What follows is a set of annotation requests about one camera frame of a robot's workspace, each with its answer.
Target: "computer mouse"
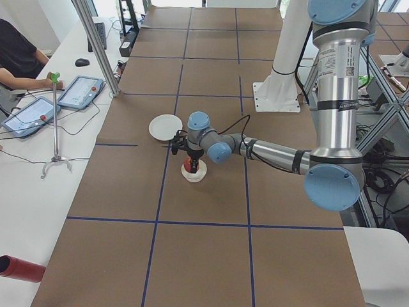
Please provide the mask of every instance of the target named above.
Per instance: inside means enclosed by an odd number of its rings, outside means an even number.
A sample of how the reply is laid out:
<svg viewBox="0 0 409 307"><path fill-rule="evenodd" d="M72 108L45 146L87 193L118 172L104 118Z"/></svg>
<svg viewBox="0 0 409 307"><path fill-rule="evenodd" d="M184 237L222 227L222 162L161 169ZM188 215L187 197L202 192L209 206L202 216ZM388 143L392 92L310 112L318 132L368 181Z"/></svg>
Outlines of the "computer mouse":
<svg viewBox="0 0 409 307"><path fill-rule="evenodd" d="M82 67L82 66L87 66L87 65L89 65L89 60L87 59L77 59L77 61L75 61L76 67Z"/></svg>

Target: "keyboard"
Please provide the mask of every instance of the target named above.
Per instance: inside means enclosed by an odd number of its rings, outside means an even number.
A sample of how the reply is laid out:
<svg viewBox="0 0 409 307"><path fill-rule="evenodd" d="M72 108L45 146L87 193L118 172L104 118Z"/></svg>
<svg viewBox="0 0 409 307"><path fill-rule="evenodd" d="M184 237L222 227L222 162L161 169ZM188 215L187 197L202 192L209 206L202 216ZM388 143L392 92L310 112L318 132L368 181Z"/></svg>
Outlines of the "keyboard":
<svg viewBox="0 0 409 307"><path fill-rule="evenodd" d="M103 22L96 22L94 23L96 27L96 31L98 33L98 36L101 39L102 45L104 46L104 49L107 48L107 39L105 37L105 24ZM92 52L92 46L91 42L88 40L88 52Z"/></svg>

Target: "tablet device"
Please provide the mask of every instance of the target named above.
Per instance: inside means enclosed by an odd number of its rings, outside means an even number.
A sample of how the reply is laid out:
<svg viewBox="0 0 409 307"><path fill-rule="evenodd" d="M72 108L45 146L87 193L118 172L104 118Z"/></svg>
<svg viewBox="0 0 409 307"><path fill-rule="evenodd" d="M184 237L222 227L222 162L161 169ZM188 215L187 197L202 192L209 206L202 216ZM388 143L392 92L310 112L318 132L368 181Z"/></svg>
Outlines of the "tablet device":
<svg viewBox="0 0 409 307"><path fill-rule="evenodd" d="M11 114L1 125L14 136L24 138L35 133L54 117L54 106L45 97L38 97L23 107L18 113Z"/></svg>
<svg viewBox="0 0 409 307"><path fill-rule="evenodd" d="M58 105L72 109L84 109L100 93L104 81L78 75L58 98Z"/></svg>

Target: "blue joint cap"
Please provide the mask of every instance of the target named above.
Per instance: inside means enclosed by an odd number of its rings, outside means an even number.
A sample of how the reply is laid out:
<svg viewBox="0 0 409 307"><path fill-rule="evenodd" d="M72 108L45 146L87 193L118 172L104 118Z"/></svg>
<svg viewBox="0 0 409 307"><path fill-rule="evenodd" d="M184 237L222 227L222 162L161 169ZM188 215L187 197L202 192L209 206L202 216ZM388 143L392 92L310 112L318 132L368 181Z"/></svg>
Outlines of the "blue joint cap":
<svg viewBox="0 0 409 307"><path fill-rule="evenodd" d="M359 183L355 176L335 164L313 166L305 175L304 189L315 205L329 211L349 208L360 195Z"/></svg>
<svg viewBox="0 0 409 307"><path fill-rule="evenodd" d="M371 45L375 40L375 33L372 33L370 35L368 35L367 37L365 37L365 39L362 41L362 43L360 43L361 47L367 47L369 45Z"/></svg>
<svg viewBox="0 0 409 307"><path fill-rule="evenodd" d="M322 26L344 21L355 14L367 0L309 0L311 20Z"/></svg>
<svg viewBox="0 0 409 307"><path fill-rule="evenodd" d="M223 163L230 155L231 149L226 143L215 143L207 149L207 156L216 164Z"/></svg>
<svg viewBox="0 0 409 307"><path fill-rule="evenodd" d="M209 116L201 111L192 113L189 116L189 121L187 122L187 127L191 130L203 130L210 126Z"/></svg>

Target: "person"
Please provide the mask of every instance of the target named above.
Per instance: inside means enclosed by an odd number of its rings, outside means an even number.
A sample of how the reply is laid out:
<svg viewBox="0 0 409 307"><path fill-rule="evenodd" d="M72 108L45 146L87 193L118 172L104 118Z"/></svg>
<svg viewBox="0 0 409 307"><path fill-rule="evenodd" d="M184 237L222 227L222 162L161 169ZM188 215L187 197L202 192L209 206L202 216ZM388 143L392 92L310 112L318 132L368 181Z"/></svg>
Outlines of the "person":
<svg viewBox="0 0 409 307"><path fill-rule="evenodd" d="M38 50L8 21L0 19L0 83L9 90L52 88L50 72L36 80L48 57ZM63 83L57 83L61 90Z"/></svg>

